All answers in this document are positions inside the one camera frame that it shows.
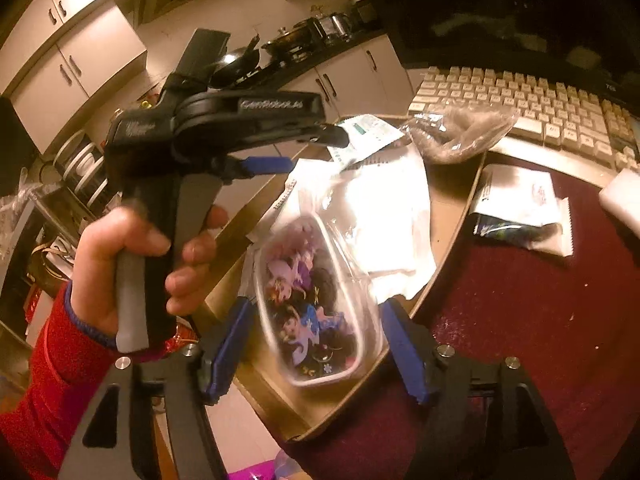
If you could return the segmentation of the red left sleeve forearm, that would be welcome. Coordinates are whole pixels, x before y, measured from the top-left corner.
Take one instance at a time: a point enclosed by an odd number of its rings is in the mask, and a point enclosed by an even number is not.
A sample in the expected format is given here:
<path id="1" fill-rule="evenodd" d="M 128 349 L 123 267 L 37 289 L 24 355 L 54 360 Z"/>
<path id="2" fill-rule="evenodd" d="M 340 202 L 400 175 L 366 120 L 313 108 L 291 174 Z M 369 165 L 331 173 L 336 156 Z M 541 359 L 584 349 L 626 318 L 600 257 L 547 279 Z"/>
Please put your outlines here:
<path id="1" fill-rule="evenodd" d="M 115 339 L 82 322 L 73 284 L 54 300 L 32 357 L 32 379 L 1 415 L 1 477 L 55 479 L 88 404 L 119 354 Z"/>

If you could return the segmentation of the person's left hand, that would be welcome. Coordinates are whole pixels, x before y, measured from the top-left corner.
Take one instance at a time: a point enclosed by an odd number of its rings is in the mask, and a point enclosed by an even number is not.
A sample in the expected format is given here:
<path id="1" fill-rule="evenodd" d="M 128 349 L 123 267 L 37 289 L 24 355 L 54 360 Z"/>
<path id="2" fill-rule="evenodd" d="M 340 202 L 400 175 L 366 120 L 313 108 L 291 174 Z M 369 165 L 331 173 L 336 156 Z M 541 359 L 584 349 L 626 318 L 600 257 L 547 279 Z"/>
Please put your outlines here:
<path id="1" fill-rule="evenodd" d="M 181 264 L 165 278 L 166 310 L 186 316 L 212 290 L 210 266 L 217 252 L 216 231 L 228 222 L 227 211 L 211 206 L 204 228 L 182 248 Z M 166 255 L 170 241 L 134 208 L 120 206 L 85 229 L 77 248 L 70 306 L 81 320 L 99 333 L 113 337 L 118 329 L 115 306 L 116 258 L 121 252 L 142 257 Z"/>

